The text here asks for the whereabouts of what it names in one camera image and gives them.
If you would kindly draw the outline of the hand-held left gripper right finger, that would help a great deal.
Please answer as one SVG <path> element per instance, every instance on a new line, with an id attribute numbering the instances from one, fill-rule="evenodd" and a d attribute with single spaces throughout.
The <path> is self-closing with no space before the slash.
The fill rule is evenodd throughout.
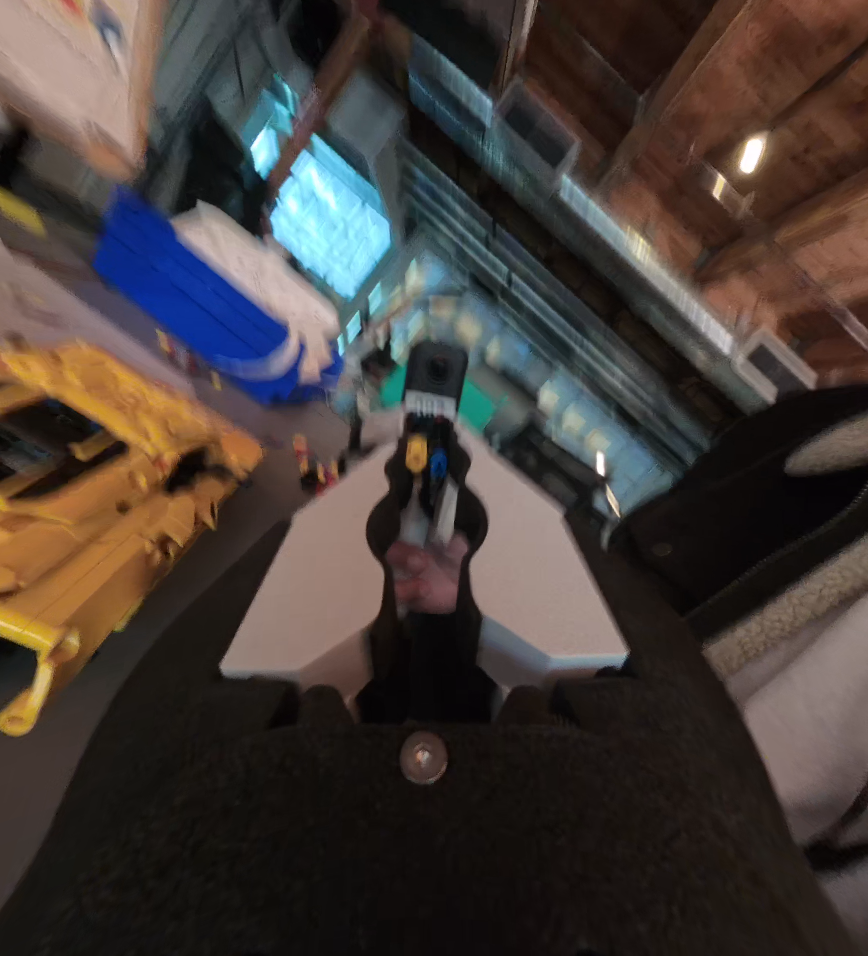
<path id="1" fill-rule="evenodd" d="M 464 484 L 449 479 L 449 555 L 468 559 L 476 618 L 467 643 L 488 711 L 516 687 L 550 690 L 621 668 L 629 646 L 568 527 L 564 510 L 477 437 L 458 437 Z"/>

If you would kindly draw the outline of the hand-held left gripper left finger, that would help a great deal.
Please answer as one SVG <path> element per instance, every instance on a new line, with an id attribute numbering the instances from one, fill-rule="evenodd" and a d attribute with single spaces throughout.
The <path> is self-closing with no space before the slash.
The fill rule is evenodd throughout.
<path id="1" fill-rule="evenodd" d="M 394 448 L 377 447 L 296 512 L 222 658 L 225 678 L 333 687 L 354 709 L 372 678 L 368 631 L 384 587 L 366 525 L 387 494 Z"/>

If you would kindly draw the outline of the small yellow black brick assembly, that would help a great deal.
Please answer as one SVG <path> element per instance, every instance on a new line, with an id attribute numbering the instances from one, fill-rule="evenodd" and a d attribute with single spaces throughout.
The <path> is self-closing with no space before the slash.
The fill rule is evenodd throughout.
<path id="1" fill-rule="evenodd" d="M 449 442 L 442 435 L 412 432 L 407 437 L 404 464 L 416 481 L 441 482 L 449 474 Z"/>

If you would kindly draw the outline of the person's right forearm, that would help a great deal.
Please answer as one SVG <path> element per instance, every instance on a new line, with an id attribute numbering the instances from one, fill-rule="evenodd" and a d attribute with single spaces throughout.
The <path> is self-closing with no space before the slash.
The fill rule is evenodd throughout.
<path id="1" fill-rule="evenodd" d="M 392 673 L 393 723 L 480 723 L 488 698 L 458 613 L 408 612 Z"/>

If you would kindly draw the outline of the person's right hand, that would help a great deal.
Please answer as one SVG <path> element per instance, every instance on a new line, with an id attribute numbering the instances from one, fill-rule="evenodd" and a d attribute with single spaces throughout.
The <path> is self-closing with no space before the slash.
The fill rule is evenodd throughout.
<path id="1" fill-rule="evenodd" d="M 447 544 L 418 547 L 403 541 L 393 543 L 386 558 L 393 572 L 398 608 L 425 615 L 454 613 L 467 552 L 468 540 L 460 532 Z"/>

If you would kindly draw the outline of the scattered small brick pins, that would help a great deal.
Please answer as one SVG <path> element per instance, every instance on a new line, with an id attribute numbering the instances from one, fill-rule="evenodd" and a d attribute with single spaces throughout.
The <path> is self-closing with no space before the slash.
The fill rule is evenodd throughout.
<path id="1" fill-rule="evenodd" d="M 176 367 L 212 409 L 254 434 L 267 451 L 292 448 L 300 487 L 321 494 L 345 471 L 344 424 L 322 402 L 266 403 L 249 396 L 164 330 L 154 331 L 162 358 Z"/>

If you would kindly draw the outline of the white tape strip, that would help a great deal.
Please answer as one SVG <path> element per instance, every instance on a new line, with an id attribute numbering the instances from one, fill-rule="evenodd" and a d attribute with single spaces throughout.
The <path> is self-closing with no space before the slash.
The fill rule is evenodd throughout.
<path id="1" fill-rule="evenodd" d="M 294 331 L 273 351 L 253 358 L 231 358 L 217 355 L 213 367 L 220 373 L 246 381 L 270 381 L 288 375 L 304 352 L 304 341 Z"/>

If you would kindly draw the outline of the patterned white paper bag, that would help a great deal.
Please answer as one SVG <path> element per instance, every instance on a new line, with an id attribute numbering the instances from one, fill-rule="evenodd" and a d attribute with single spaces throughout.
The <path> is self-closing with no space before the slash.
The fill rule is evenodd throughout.
<path id="1" fill-rule="evenodd" d="M 338 310 L 287 263 L 277 242 L 261 240 L 202 201 L 174 216 L 170 224 L 189 252 L 265 314 L 264 331 L 281 331 L 285 339 L 294 331 L 303 339 L 303 356 L 295 366 L 300 384 L 326 385 L 340 376 L 344 361 L 336 350 L 341 333 Z M 260 355 L 278 346 L 264 346 Z"/>

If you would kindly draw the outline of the yellow brick toy car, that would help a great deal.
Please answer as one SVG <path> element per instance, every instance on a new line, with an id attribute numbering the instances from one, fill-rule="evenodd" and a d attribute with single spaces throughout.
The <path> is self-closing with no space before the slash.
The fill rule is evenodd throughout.
<path id="1" fill-rule="evenodd" d="M 34 662 L 3 734 L 34 728 L 262 457 L 248 432 L 93 344 L 0 345 L 0 652 Z"/>

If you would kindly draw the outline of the blue storage bin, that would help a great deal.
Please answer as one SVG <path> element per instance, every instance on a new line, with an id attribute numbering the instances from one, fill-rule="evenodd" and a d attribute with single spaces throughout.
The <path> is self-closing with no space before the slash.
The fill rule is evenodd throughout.
<path id="1" fill-rule="evenodd" d="M 263 346 L 276 347 L 285 339 L 281 331 L 264 331 L 265 314 L 189 252 L 170 220 L 125 187 L 117 188 L 105 214 L 93 265 L 107 285 L 214 370 L 217 352 L 237 359 L 259 357 Z M 336 350 L 342 356 L 338 345 Z M 271 404 L 322 397 L 340 378 L 302 385 L 296 368 L 274 381 L 220 374 L 253 399 Z"/>

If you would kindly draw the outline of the person's torso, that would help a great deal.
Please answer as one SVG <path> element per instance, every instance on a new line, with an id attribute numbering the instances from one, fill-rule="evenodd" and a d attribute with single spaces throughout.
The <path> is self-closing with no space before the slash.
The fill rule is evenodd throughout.
<path id="1" fill-rule="evenodd" d="M 698 640 L 803 851 L 868 776 L 868 384 L 741 421 L 608 546 Z M 868 954 L 868 860 L 812 873 Z"/>

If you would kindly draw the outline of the silver ventilation duct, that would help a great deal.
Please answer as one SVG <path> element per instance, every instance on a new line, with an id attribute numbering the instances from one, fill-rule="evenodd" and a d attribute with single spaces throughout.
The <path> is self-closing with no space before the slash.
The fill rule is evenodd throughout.
<path id="1" fill-rule="evenodd" d="M 775 402 L 756 369 L 737 362 L 739 346 L 699 294 L 668 268 L 637 230 L 614 219 L 568 172 L 537 177 L 540 166 L 502 131 L 495 102 L 425 39 L 410 34 L 412 102 L 464 156 L 568 250 L 598 273 L 665 344 L 746 412 Z"/>

